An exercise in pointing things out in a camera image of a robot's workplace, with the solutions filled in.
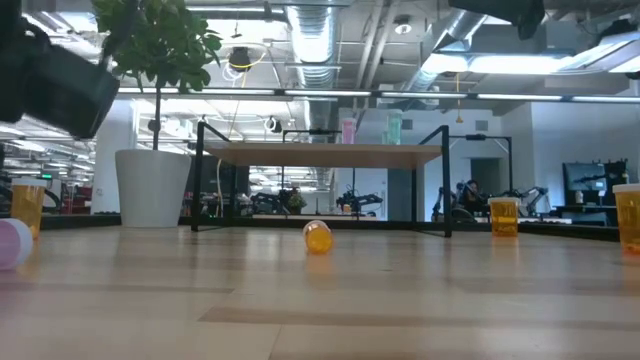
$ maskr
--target orange plastic cup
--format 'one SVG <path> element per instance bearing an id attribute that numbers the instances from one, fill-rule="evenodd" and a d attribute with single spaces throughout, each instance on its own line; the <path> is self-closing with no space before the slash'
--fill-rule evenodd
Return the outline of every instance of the orange plastic cup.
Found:
<path id="1" fill-rule="evenodd" d="M 614 185 L 622 249 L 640 254 L 640 184 Z"/>
<path id="2" fill-rule="evenodd" d="M 333 234 L 327 224 L 320 220 L 313 220 L 305 225 L 302 235 L 311 254 L 326 254 L 333 247 Z"/>
<path id="3" fill-rule="evenodd" d="M 13 179 L 11 188 L 11 217 L 25 223 L 33 239 L 40 236 L 40 222 L 42 221 L 42 205 L 44 203 L 44 189 L 46 180 L 19 178 Z"/>
<path id="4" fill-rule="evenodd" d="M 491 233 L 496 237 L 518 236 L 518 206 L 517 198 L 491 198 Z"/>

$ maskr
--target floor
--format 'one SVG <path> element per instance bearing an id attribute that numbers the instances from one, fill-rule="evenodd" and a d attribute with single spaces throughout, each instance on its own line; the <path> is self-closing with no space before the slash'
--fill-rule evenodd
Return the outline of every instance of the floor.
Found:
<path id="1" fill-rule="evenodd" d="M 336 231 L 42 234 L 0 272 L 0 358 L 637 360 L 640 260 L 618 244 Z"/>

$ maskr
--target person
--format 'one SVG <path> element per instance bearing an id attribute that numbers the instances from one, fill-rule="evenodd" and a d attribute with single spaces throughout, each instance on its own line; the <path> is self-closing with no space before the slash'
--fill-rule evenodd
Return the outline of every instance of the person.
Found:
<path id="1" fill-rule="evenodd" d="M 478 182 L 472 179 L 467 181 L 462 191 L 460 205 L 471 214 L 481 213 L 486 210 L 486 202 L 478 195 L 478 190 Z"/>

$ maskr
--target tree trunk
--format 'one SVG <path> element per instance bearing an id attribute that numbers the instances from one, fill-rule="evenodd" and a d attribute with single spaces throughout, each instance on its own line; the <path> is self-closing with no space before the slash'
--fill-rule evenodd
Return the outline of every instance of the tree trunk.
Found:
<path id="1" fill-rule="evenodd" d="M 160 137 L 160 105 L 162 104 L 162 88 L 156 86 L 156 126 L 153 129 L 153 150 L 158 150 L 158 138 Z"/>

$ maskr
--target pink cup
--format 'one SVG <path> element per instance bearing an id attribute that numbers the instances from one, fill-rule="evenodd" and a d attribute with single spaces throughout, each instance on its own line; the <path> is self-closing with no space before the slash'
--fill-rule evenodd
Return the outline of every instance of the pink cup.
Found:
<path id="1" fill-rule="evenodd" d="M 355 121 L 355 119 L 343 119 L 342 120 L 342 143 L 343 144 L 355 144 L 356 143 L 356 121 Z"/>
<path id="2" fill-rule="evenodd" d="M 17 219 L 0 220 L 0 270 L 12 270 L 31 254 L 31 230 Z"/>

